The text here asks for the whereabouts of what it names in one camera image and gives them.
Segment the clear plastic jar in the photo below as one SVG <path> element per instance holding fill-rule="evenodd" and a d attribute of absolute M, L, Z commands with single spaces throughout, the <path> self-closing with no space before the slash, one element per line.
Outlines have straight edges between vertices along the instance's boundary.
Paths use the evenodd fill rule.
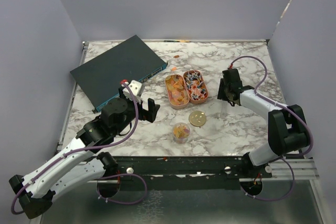
<path fill-rule="evenodd" d="M 173 140 L 175 143 L 184 144 L 188 142 L 188 138 L 190 136 L 190 128 L 185 123 L 176 123 L 173 126 Z"/>

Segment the gold jar lid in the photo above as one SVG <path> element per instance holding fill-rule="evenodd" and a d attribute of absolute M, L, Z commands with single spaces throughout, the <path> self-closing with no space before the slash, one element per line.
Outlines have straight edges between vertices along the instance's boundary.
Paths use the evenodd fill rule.
<path fill-rule="evenodd" d="M 193 111 L 188 117 L 189 122 L 195 127 L 201 127 L 206 123 L 206 115 L 202 111 Z"/>

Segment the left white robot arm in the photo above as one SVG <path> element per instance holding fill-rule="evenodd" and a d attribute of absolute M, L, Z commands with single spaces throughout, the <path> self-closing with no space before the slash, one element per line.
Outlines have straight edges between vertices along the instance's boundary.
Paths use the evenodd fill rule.
<path fill-rule="evenodd" d="M 15 193 L 12 214 L 34 219 L 77 185 L 121 176 L 117 161 L 103 149 L 115 146 L 114 138 L 127 126 L 131 129 L 123 141 L 132 136 L 139 121 L 153 123 L 159 108 L 153 99 L 148 99 L 148 109 L 126 97 L 112 99 L 61 152 L 35 171 L 9 180 Z"/>

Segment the pink tray of popsicle candies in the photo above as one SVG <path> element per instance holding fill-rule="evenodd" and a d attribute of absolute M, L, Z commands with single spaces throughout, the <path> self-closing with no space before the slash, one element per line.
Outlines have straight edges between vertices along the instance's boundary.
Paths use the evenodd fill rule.
<path fill-rule="evenodd" d="M 190 98 L 183 77 L 179 74 L 168 75 L 164 83 L 170 106 L 176 110 L 186 107 Z"/>

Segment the pink tray of lollipops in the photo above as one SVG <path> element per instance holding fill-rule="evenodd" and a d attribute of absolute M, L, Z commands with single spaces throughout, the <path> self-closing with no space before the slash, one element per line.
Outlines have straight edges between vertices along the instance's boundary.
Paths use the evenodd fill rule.
<path fill-rule="evenodd" d="M 183 73 L 185 87 L 192 104 L 204 103 L 208 98 L 208 90 L 200 71 L 189 70 Z"/>

